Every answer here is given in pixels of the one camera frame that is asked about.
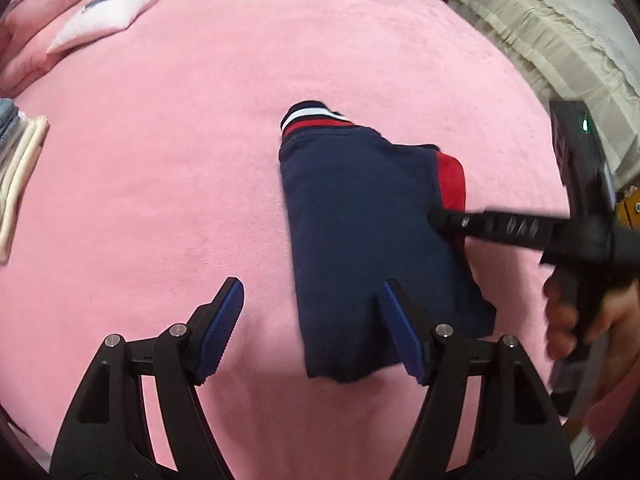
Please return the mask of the navy and red sweatshirt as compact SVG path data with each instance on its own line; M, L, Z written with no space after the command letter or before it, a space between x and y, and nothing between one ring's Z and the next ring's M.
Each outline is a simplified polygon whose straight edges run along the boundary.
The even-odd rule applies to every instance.
M280 173L290 229L307 375L348 384L399 362L383 320L389 278L436 322L471 338L495 328L462 240L428 221L465 206L457 159L432 144L402 145L319 101L281 120Z

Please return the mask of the pink plush bed cover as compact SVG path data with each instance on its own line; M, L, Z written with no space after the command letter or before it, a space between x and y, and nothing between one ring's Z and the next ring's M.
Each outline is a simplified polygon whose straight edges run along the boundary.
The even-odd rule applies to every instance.
M235 477L390 475L414 379L305 373L278 161L305 100L454 156L472 209L567 212L546 111L442 0L160 0L17 99L50 129L1 269L1 403L42 448L107 335L156 336L236 276L198 392Z

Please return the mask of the beige lace covered sofa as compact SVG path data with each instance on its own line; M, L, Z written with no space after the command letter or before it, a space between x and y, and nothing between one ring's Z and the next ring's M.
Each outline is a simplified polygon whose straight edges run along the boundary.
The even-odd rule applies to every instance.
M639 43L615 0L449 0L542 104L585 102L618 188L639 181Z

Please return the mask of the folded cream white garment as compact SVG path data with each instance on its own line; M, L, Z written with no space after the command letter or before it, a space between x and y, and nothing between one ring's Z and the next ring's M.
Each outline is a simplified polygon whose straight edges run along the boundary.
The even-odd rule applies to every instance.
M49 131L46 116L25 118L25 128L9 157L1 180L1 263L9 261L18 210Z

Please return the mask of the folded blue denim garment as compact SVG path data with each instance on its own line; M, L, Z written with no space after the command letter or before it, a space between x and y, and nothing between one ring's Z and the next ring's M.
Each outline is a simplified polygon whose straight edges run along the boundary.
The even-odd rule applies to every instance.
M9 139L10 125L18 116L18 107L11 99L0 100L0 148L5 148Z

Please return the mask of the white small pillow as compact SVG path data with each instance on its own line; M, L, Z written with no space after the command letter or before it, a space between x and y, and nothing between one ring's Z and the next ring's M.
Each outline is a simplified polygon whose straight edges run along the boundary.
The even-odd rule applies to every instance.
M62 53L126 30L160 0L91 0L54 37L48 53Z

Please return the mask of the folded pink quilt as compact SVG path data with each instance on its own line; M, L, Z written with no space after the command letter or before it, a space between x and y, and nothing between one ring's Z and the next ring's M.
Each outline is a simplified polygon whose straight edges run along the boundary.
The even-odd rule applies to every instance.
M14 98L61 61L49 47L89 0L11 0L1 17L1 95Z

